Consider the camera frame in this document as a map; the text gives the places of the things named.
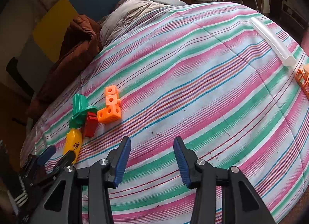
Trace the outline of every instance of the bed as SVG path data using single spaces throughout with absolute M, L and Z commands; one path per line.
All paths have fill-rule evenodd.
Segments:
M 284 67 L 249 23 L 257 17 L 297 59 Z M 132 141 L 122 183 L 109 196 L 116 223 L 189 223 L 194 190 L 181 181 L 173 140 L 213 166 L 237 165 L 278 223 L 308 185 L 309 101 L 294 80 L 309 63 L 278 25 L 235 3 L 156 9 L 121 30 L 44 112 L 27 136 L 21 162 L 55 145 L 47 172 L 61 158 L 72 97 L 105 107 L 104 88 L 120 92 L 122 121 L 99 124 L 84 138 L 76 168 L 91 166 Z M 217 188 L 216 223 L 221 222 Z M 83 222 L 88 223 L 87 187 Z

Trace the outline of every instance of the yellow toy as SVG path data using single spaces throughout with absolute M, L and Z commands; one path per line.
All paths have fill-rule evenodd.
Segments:
M 74 151 L 75 153 L 75 160 L 72 164 L 75 164 L 77 161 L 77 157 L 81 148 L 82 143 L 82 134 L 78 129 L 70 129 L 70 131 L 66 135 L 66 142 L 63 149 L 63 154 L 66 154 L 67 151 Z

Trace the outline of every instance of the orange toy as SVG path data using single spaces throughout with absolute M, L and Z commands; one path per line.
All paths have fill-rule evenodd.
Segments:
M 121 110 L 117 104 L 111 104 L 108 107 L 98 111 L 98 121 L 102 124 L 108 124 L 121 119 Z
M 105 101 L 106 106 L 110 106 L 114 104 L 117 104 L 118 106 L 120 106 L 120 99 L 117 99 L 116 94 L 106 96 L 105 100 L 106 100 Z
M 108 124 L 121 119 L 119 92 L 115 85 L 105 88 L 106 107 L 97 113 L 98 121 L 102 124 Z
M 116 85 L 111 85 L 105 88 L 105 96 L 114 95 L 114 94 L 117 95 L 117 99 L 118 99 L 119 92 L 118 92 Z
M 309 64 L 300 66 L 296 72 L 295 79 L 309 99 Z

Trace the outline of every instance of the green stripe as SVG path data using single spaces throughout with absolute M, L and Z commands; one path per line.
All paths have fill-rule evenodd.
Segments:
M 297 91 L 299 90 L 299 88 L 296 86 L 295 89 L 292 90 L 292 92 L 288 95 L 287 100 L 284 102 L 284 105 L 282 106 L 282 110 L 287 111 L 289 106 L 291 105 L 291 102 L 293 101 L 293 99 L 295 98 Z M 273 119 L 271 120 L 271 122 L 268 124 L 267 127 L 265 127 L 262 132 L 254 139 L 253 142 L 251 142 L 246 148 L 244 148 L 242 150 L 242 152 L 238 155 L 238 157 L 233 157 L 233 159 L 230 159 L 229 162 L 223 162 L 220 165 L 218 165 L 217 167 L 220 168 L 229 168 L 230 166 L 234 165 L 236 163 L 235 159 L 241 157 L 245 157 L 251 150 L 251 148 L 253 149 L 254 147 L 256 147 L 271 131 L 272 129 L 275 127 L 275 125 L 277 124 L 277 122 L 282 118 L 282 115 L 284 113 L 282 112 L 278 112 Z M 175 187 L 172 187 L 171 189 L 169 189 L 167 192 L 164 193 L 158 193 L 156 195 L 151 195 L 149 197 L 146 198 L 140 198 L 138 200 L 134 200 L 134 201 L 129 201 L 129 202 L 125 202 L 125 203 L 118 203 L 117 205 L 115 205 L 115 208 L 112 209 L 113 211 L 124 211 L 124 210 L 129 210 L 129 209 L 133 209 L 133 208 L 138 208 L 138 207 L 143 207 L 143 206 L 147 206 L 147 205 L 151 205 L 175 196 L 178 196 L 182 193 L 187 192 L 188 190 L 183 190 L 181 191 L 180 188 L 186 188 L 183 185 L 177 185 Z
M 294 85 L 291 93 L 288 95 L 287 100 L 283 103 L 280 110 L 275 114 L 275 116 L 268 121 L 263 130 L 250 142 L 247 142 L 245 146 L 239 149 L 236 154 L 231 154 L 228 158 L 220 163 L 221 168 L 228 169 L 230 166 L 235 165 L 246 157 L 266 136 L 276 127 L 280 119 L 283 117 L 288 108 L 292 105 L 294 98 L 296 97 L 300 87 Z
M 153 194 L 147 197 L 143 197 L 142 199 L 137 199 L 133 201 L 128 201 L 125 203 L 117 203 L 111 205 L 112 211 L 125 211 L 129 209 L 139 208 L 148 206 L 151 204 L 155 204 L 161 202 L 163 200 L 170 199 L 172 197 L 178 196 L 185 192 L 189 191 L 189 189 L 184 185 L 177 185 L 171 189 L 165 190 L 163 192 Z
M 286 206 L 289 202 L 290 199 L 292 197 L 294 197 L 295 192 L 298 191 L 300 186 L 303 186 L 304 183 L 304 177 L 307 178 L 308 177 L 308 172 L 309 172 L 309 166 L 307 167 L 307 169 L 304 171 L 303 175 L 301 175 L 301 179 L 294 185 L 293 189 L 288 193 L 288 195 L 285 197 L 285 199 L 276 207 L 271 211 L 271 214 L 273 217 L 278 215 L 278 212 L 282 210 L 282 208 L 284 206 Z
M 234 126 L 244 116 L 248 115 L 254 108 L 256 108 L 267 95 L 268 91 L 272 90 L 277 83 L 286 75 L 288 69 L 283 67 L 274 77 L 271 79 L 266 86 L 264 86 L 260 91 L 258 91 L 253 97 L 251 97 L 241 108 L 239 108 L 234 114 L 229 116 L 223 122 L 217 124 L 215 127 L 192 140 L 186 144 L 186 147 L 192 150 L 197 150 L 200 147 L 206 145 L 210 141 L 216 139 L 217 137 L 224 134 L 231 126 Z M 123 176 L 123 183 L 129 182 L 136 179 L 137 177 L 146 176 L 148 174 L 154 173 L 169 164 L 175 162 L 174 152 L 170 152 L 146 165 L 140 166 L 134 170 L 128 171 Z
M 217 27 L 218 29 L 222 26 L 222 24 L 225 24 L 226 26 L 229 26 L 230 24 L 234 23 L 234 22 L 237 22 L 238 19 L 241 19 L 243 17 L 246 17 L 246 18 L 250 18 L 250 17 L 253 17 L 253 16 L 257 16 L 259 14 L 253 14 L 253 15 L 247 15 L 247 16 L 244 16 L 244 15 L 240 15 L 240 16 L 237 16 L 235 17 L 234 19 L 230 20 L 230 21 L 227 21 L 227 22 L 223 22 L 221 24 L 216 24 L 216 25 L 211 25 L 210 27 Z M 218 40 L 219 41 L 223 41 L 223 40 L 227 40 L 229 37 L 233 36 L 234 34 L 236 33 L 239 33 L 240 31 L 244 30 L 244 29 L 252 29 L 252 26 L 249 26 L 249 25 L 242 25 L 242 26 L 237 26 L 236 29 L 234 31 L 236 32 L 232 32 L 233 30 L 230 30 L 230 33 L 227 35 L 227 33 L 222 33 L 222 36 L 220 36 L 218 39 L 215 39 L 214 38 L 214 42 L 212 44 L 208 43 L 207 44 L 207 47 L 211 47 L 214 45 L 214 43 L 216 43 Z M 159 54 L 164 54 L 163 52 L 166 51 L 167 49 L 169 49 L 170 47 L 177 47 L 177 45 L 182 45 L 184 40 L 185 39 L 189 39 L 190 37 L 196 35 L 196 34 L 199 34 L 199 33 L 202 33 L 202 32 L 205 32 L 204 29 L 197 29 L 193 32 L 191 32 L 190 34 L 186 35 L 184 38 L 180 38 L 179 40 L 173 42 L 172 44 L 170 45 L 167 45 L 165 46 L 164 48 L 162 49 L 159 49 L 157 50 L 156 52 L 150 54 L 148 57 L 144 57 L 144 58 L 141 58 L 137 63 L 131 65 L 131 66 L 128 66 L 126 67 L 124 70 L 122 70 L 121 72 L 117 73 L 115 76 L 112 76 L 111 78 L 109 78 L 108 80 L 106 80 L 103 84 L 100 85 L 100 87 L 98 87 L 89 97 L 88 97 L 88 100 L 93 100 L 95 99 L 96 97 L 100 96 L 100 93 L 103 91 L 103 87 L 106 87 L 106 86 L 109 86 L 109 85 L 112 85 L 112 84 L 115 84 L 117 83 L 117 80 L 120 79 L 121 77 L 127 75 L 128 73 L 130 73 L 131 71 L 133 71 L 134 69 L 138 69 L 142 64 L 144 64 L 146 61 L 148 60 L 151 60 L 153 57 L 155 57 L 156 55 L 159 55 Z M 179 57 L 183 58 L 183 57 L 186 57 L 187 55 L 185 54 L 196 54 L 198 52 L 200 52 L 201 50 L 205 50 L 207 49 L 207 47 L 205 46 L 201 46 L 201 47 L 195 47 L 193 48 L 192 50 L 190 51 L 183 51 L 181 55 L 176 55 L 175 56 L 175 59 L 179 59 Z M 143 77 L 141 78 L 138 82 L 132 84 L 132 85 L 129 85 L 128 87 L 126 87 L 123 91 L 121 91 L 121 96 L 124 96 L 126 95 L 127 93 L 131 92 L 132 90 L 136 89 L 138 86 L 144 84 L 145 82 L 149 81 L 150 79 L 154 78 L 155 77 L 155 74 L 158 75 L 160 72 L 158 71 L 155 71 L 152 75 L 148 75 L 146 78 Z M 102 102 L 102 105 L 99 106 L 99 108 L 103 108 L 105 106 L 105 102 L 103 101 Z M 45 131 L 43 133 L 43 138 L 47 137 L 48 135 L 51 134 L 51 132 L 58 128 L 60 125 L 63 125 L 65 124 L 66 122 L 69 121 L 69 119 L 71 118 L 72 116 L 72 111 L 70 111 L 67 115 L 65 115 L 62 119 L 60 119 L 58 122 L 56 122 L 54 125 L 52 125 L 47 131 Z M 47 144 L 48 145 L 52 145 L 54 143 L 56 143 L 58 140 L 62 139 L 62 138 L 65 138 L 65 135 L 68 133 L 68 131 L 66 131 L 65 133 L 59 133 L 59 134 L 55 134 L 55 138 L 51 138 L 51 139 L 48 139 L 46 140 Z M 37 143 L 36 143 L 36 146 L 40 145 L 40 142 L 43 140 L 43 138 L 41 138 Z

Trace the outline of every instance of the red block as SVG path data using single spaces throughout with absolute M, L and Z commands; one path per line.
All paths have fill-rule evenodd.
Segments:
M 98 118 L 95 113 L 87 112 L 85 125 L 83 127 L 84 137 L 91 138 L 95 134 L 96 127 L 98 125 Z

